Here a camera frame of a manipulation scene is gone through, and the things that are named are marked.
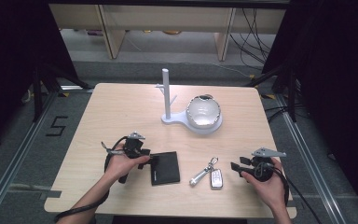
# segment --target white stand base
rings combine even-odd
[[[185,110],[180,113],[171,113],[170,119],[166,119],[165,114],[163,114],[161,117],[161,120],[165,124],[177,124],[177,123],[183,124],[194,133],[210,134],[210,133],[215,132],[220,127],[220,125],[222,125],[223,117],[222,117],[222,114],[220,114],[219,120],[216,122],[216,124],[213,127],[209,128],[209,129],[199,129],[199,128],[193,127],[190,124],[190,122],[188,122]]]

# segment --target forearm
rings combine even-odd
[[[116,180],[116,178],[103,175],[101,179],[98,180],[98,182],[91,189],[89,189],[89,191],[72,208],[78,208],[97,202],[105,195],[105,193],[116,182]],[[87,224],[94,216],[96,210],[97,207],[84,212],[73,214],[71,216],[63,217],[57,223]]]
[[[272,215],[274,216],[276,224],[291,224],[292,220],[287,213],[286,206],[271,207]]]

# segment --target keychain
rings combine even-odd
[[[205,177],[208,173],[211,173],[211,189],[221,189],[223,187],[222,173],[220,169],[213,168],[218,160],[219,159],[217,157],[213,157],[211,161],[208,162],[208,166],[206,166],[201,172],[191,178],[190,185],[196,186],[203,177]]]

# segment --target person's left hand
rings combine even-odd
[[[116,150],[122,149],[123,145],[117,146]],[[106,168],[105,174],[112,177],[114,180],[121,178],[130,172],[132,167],[145,163],[150,160],[149,156],[141,156],[135,159],[128,158],[125,154],[115,155],[110,159],[109,165]]]

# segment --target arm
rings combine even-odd
[[[100,200],[110,187],[122,176],[126,175],[132,167],[145,163],[150,158],[142,156],[136,159],[129,159],[126,155],[113,156],[103,176],[87,193],[72,207],[77,208]],[[61,218],[57,223],[89,223],[94,216],[97,208],[87,210],[85,212],[73,214],[68,217]]]
[[[272,162],[274,163],[275,168],[278,168],[279,170],[282,169],[280,162],[274,158],[272,158]],[[260,182],[246,172],[241,172],[241,175],[255,187],[255,190],[261,200],[263,200],[263,202],[271,209],[272,215],[274,216],[277,224],[292,223],[284,203],[283,183],[277,174],[274,173],[266,182]]]

